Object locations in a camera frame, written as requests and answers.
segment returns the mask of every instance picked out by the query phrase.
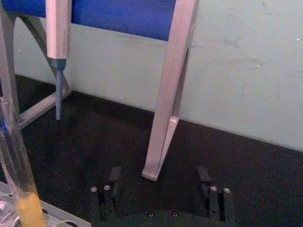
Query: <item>screw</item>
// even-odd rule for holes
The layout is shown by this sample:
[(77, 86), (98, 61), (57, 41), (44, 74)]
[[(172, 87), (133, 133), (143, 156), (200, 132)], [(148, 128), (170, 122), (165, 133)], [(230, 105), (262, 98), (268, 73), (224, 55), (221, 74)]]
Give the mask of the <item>screw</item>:
[(210, 189), (214, 192), (217, 190), (217, 188), (215, 186), (211, 186)]
[(171, 212), (171, 215), (172, 215), (173, 218), (179, 217), (178, 211), (172, 211), (172, 212)]
[(109, 189), (110, 189), (110, 186), (109, 186), (109, 185), (105, 185), (105, 186), (104, 186), (104, 190), (105, 190), (105, 191), (108, 191)]
[(149, 218), (153, 218), (153, 217), (155, 216), (155, 213), (152, 212), (152, 211), (148, 211), (148, 212), (147, 212), (147, 216), (148, 216)]
[(229, 190), (228, 188), (224, 188), (224, 191), (225, 191), (226, 193), (231, 193), (231, 190)]

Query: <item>black mount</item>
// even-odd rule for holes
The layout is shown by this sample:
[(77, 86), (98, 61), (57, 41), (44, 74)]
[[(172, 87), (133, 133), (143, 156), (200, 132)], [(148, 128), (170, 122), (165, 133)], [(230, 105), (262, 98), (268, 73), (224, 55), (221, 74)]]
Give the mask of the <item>black mount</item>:
[(234, 227), (232, 192), (213, 183), (204, 167), (198, 167), (199, 186), (208, 217), (195, 216), (177, 210), (150, 210), (121, 217), (119, 206), (121, 167), (112, 168), (108, 184), (98, 189), (92, 185), (90, 190), (90, 211), (92, 227)]

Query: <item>metal stand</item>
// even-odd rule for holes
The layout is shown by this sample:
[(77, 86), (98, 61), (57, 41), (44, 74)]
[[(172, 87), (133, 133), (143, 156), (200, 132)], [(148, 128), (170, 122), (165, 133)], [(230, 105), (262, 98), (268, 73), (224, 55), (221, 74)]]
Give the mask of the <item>metal stand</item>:
[(169, 34), (151, 138), (142, 176), (158, 179), (179, 121), (179, 106), (189, 57), (198, 0), (177, 0)]
[[(14, 26), (19, 17), (38, 43), (49, 66), (51, 62), (46, 54), (46, 33), (37, 17), (23, 16), (4, 11), (2, 1), (0, 1), (0, 80), (3, 96), (10, 97), (15, 105), (17, 119), (21, 128), (26, 127), (35, 119), (56, 104), (56, 93), (52, 93), (28, 110), (19, 114), (18, 96), (14, 70)], [(66, 98), (72, 93), (65, 77), (63, 78), (62, 98)]]
[(119, 175), (109, 185), (104, 186), (102, 193), (98, 193), (96, 187), (90, 190), (91, 226), (92, 227), (234, 227), (234, 211), (232, 204), (232, 192), (228, 188), (218, 186), (211, 181), (205, 168), (198, 167), (200, 182), (202, 183), (202, 195), (205, 207), (208, 209), (208, 217), (196, 216), (177, 210), (153, 210), (130, 216), (116, 215), (119, 210)]

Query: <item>black surface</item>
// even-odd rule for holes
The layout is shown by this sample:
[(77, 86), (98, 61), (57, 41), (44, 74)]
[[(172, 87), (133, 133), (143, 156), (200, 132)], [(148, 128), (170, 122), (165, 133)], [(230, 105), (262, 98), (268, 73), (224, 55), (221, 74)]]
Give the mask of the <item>black surface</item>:
[[(27, 109), (54, 86), (17, 77)], [(89, 219), (87, 175), (102, 184), (122, 167), (122, 214), (181, 210), (205, 215), (198, 165), (233, 193), (236, 226), (303, 226), (303, 153), (180, 121), (157, 182), (141, 177), (153, 113), (74, 92), (22, 130), (42, 200)]]

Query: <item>yellow liquid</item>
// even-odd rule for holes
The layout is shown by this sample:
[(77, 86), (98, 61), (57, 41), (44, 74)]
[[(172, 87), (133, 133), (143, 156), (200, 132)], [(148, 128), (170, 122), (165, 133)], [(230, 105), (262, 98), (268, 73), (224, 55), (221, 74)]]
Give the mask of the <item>yellow liquid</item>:
[(29, 193), (16, 203), (22, 227), (45, 227), (41, 204), (35, 193)]

